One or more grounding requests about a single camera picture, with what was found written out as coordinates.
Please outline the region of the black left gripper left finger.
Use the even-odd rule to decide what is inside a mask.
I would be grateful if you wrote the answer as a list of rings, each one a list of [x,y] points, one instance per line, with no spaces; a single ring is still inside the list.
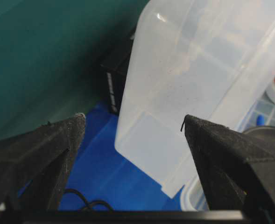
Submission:
[[[85,135],[85,115],[0,140],[0,213],[56,211]]]

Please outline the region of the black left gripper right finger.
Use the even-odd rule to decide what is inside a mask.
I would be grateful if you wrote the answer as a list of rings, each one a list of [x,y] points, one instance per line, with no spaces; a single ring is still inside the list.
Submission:
[[[259,139],[192,115],[184,131],[208,208],[240,210],[275,224],[275,140]]]

